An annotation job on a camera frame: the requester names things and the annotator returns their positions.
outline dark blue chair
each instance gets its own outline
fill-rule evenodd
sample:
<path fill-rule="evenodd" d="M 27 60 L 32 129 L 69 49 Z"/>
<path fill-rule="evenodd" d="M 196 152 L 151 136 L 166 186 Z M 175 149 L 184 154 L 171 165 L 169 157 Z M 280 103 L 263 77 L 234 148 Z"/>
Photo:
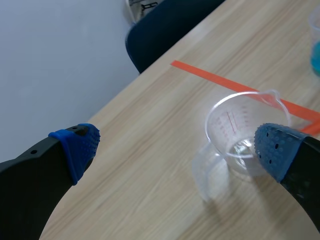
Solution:
<path fill-rule="evenodd" d="M 164 0 L 132 27 L 126 50 L 142 73 L 225 0 Z"/>

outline table surface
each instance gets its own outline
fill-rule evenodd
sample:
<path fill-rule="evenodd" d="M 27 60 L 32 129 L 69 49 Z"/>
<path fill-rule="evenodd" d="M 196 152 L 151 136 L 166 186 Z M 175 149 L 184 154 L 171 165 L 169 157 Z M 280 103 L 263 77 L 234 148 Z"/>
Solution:
<path fill-rule="evenodd" d="M 303 209 L 269 176 L 241 179 L 221 162 L 205 203 L 191 171 L 209 109 L 231 90 L 173 60 L 320 111 L 308 15 L 319 0 L 226 0 L 90 122 L 93 164 L 63 197 L 43 240 L 319 239 Z"/>

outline plastic container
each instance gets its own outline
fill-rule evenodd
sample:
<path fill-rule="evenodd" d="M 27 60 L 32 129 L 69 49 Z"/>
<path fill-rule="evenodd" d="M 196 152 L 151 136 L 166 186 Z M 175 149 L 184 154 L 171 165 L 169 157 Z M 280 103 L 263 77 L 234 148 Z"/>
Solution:
<path fill-rule="evenodd" d="M 311 27 L 311 65 L 313 71 L 320 76 L 320 5 L 315 8 L 309 17 Z"/>
<path fill-rule="evenodd" d="M 254 148 L 255 132 L 265 123 L 291 126 L 290 114 L 275 90 L 235 93 L 213 106 L 205 120 L 208 143 L 192 161 L 192 174 L 205 200 L 209 175 L 222 160 L 242 175 L 266 173 Z"/>

